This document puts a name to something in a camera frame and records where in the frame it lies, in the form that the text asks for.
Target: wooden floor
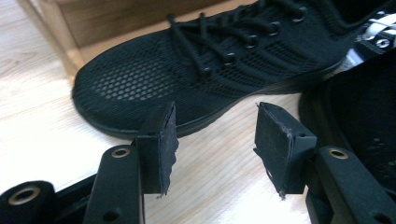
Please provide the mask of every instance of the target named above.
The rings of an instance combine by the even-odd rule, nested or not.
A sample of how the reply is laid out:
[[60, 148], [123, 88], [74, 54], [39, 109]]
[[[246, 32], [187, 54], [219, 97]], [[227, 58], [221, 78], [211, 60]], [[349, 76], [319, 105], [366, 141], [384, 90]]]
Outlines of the wooden floor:
[[[63, 189], [94, 174], [104, 151], [130, 143], [79, 116], [61, 61], [15, 1], [0, 1], [0, 15], [0, 193], [29, 180]], [[256, 104], [297, 117], [298, 99], [249, 97], [179, 139], [168, 195], [146, 196], [147, 223], [310, 223], [304, 195], [282, 201], [253, 152]]]

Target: black sneaker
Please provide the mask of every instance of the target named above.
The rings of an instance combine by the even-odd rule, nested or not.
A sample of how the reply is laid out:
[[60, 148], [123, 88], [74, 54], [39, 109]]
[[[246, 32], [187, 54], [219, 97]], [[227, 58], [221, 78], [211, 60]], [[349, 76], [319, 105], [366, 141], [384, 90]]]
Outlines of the black sneaker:
[[[102, 132], [131, 138], [153, 107], [175, 102], [183, 136], [252, 94], [303, 91], [339, 66], [373, 15], [366, 6], [343, 17], [343, 2], [332, 1], [260, 0], [194, 21], [169, 17], [169, 29], [120, 44], [81, 68], [76, 108]], [[375, 13], [386, 1], [372, 2]]]
[[389, 10], [392, 13], [377, 12], [363, 26], [354, 48], [348, 53], [356, 65], [396, 48], [396, 8]]
[[396, 49], [305, 92], [302, 123], [318, 145], [355, 152], [396, 199]]

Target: light wood surface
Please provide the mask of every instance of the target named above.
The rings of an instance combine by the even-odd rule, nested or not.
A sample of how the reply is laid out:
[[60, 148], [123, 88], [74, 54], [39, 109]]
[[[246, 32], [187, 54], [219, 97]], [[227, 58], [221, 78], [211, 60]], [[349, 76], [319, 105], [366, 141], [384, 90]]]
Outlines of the light wood surface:
[[[79, 116], [61, 60], [11, 0], [0, 1], [0, 47], [0, 193], [29, 180], [63, 189], [94, 174], [104, 151], [129, 144]], [[147, 223], [310, 223], [304, 195], [282, 201], [253, 152], [256, 104], [297, 116], [298, 99], [249, 97], [179, 139], [168, 195], [146, 196]]]

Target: black shoelace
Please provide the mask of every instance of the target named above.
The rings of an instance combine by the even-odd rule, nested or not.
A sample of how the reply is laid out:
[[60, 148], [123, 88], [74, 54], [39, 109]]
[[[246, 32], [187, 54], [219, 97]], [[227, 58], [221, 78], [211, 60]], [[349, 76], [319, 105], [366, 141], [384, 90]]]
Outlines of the black shoelace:
[[232, 35], [240, 39], [247, 49], [255, 48], [258, 43], [257, 36], [247, 34], [241, 28], [254, 28], [268, 35], [277, 35], [280, 26], [278, 21], [265, 22], [256, 18], [257, 15], [264, 12], [269, 4], [276, 4], [286, 9], [287, 13], [293, 15], [294, 19], [292, 20], [295, 22], [304, 19], [305, 7], [299, 7], [290, 0], [259, 0], [250, 6], [241, 6], [229, 13], [222, 13], [217, 20], [210, 20], [203, 13], [195, 24], [177, 23], [173, 16], [168, 16], [168, 20], [181, 47], [188, 52], [198, 69], [200, 78], [208, 79], [211, 77], [212, 70], [201, 62], [200, 55], [194, 50], [191, 41], [205, 49], [212, 50], [221, 58], [224, 65], [232, 65], [236, 59], [234, 53], [220, 48], [215, 41], [209, 39], [209, 35]]

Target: black shoe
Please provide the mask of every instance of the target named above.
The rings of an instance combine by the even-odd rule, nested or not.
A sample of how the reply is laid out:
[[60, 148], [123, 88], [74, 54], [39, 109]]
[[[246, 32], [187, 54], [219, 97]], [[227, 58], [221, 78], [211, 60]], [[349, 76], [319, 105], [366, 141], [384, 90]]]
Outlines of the black shoe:
[[354, 151], [396, 199], [396, 49], [305, 92], [299, 114], [320, 147]]
[[396, 4], [387, 8], [387, 11], [379, 11], [363, 26], [348, 56], [355, 64], [359, 64], [394, 48], [396, 48]]
[[[175, 102], [183, 136], [252, 94], [303, 91], [337, 68], [373, 15], [356, 18], [355, 7], [343, 19], [332, 1], [260, 0], [194, 21], [170, 17], [169, 29], [86, 64], [73, 89], [76, 108], [102, 132], [131, 138], [153, 107]], [[385, 0], [373, 2], [377, 12]]]

